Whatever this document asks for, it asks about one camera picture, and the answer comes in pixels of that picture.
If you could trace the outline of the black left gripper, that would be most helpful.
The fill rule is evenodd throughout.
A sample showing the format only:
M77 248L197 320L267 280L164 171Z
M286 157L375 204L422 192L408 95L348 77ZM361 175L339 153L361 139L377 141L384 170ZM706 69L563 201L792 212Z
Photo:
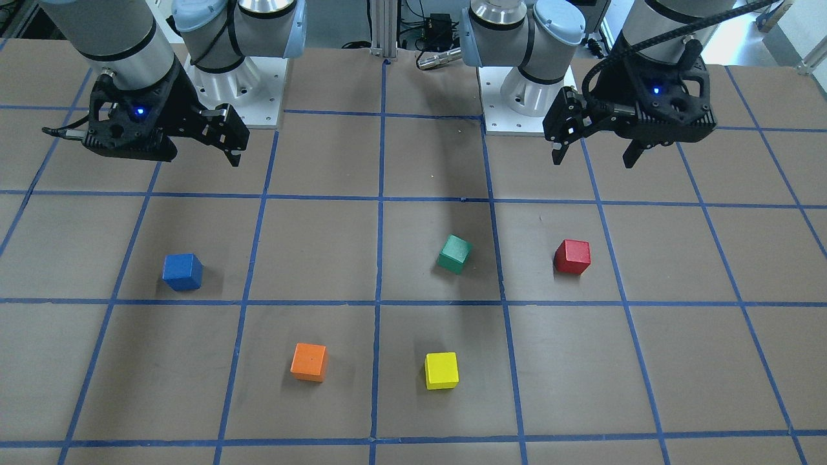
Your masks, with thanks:
M631 169L649 144L697 142L716 129L700 41L679 45L674 63L630 50L626 41L618 42L577 89L558 92L543 119L553 165L561 165L572 142L600 130L632 140L623 153L624 167Z

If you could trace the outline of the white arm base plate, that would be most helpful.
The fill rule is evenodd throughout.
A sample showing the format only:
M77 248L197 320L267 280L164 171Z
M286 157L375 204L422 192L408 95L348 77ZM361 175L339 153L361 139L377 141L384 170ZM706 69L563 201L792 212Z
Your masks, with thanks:
M277 129L290 59L241 56L231 49L216 56L218 64L205 59L193 65L191 58L181 64L201 105L229 104L249 129Z
M552 85L532 82L515 67L481 67L477 74L485 126L493 135L543 138L543 118L556 95L564 86L576 88L571 68Z

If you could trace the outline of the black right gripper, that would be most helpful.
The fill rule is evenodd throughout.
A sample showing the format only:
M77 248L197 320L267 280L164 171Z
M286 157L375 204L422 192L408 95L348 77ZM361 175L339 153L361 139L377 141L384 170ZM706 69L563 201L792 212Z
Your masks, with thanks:
M114 76L111 70L101 72L92 88L86 149L105 157L170 162L178 153L171 139L181 136L218 148L239 167L250 130L231 105L201 105L180 62L141 89L119 89Z

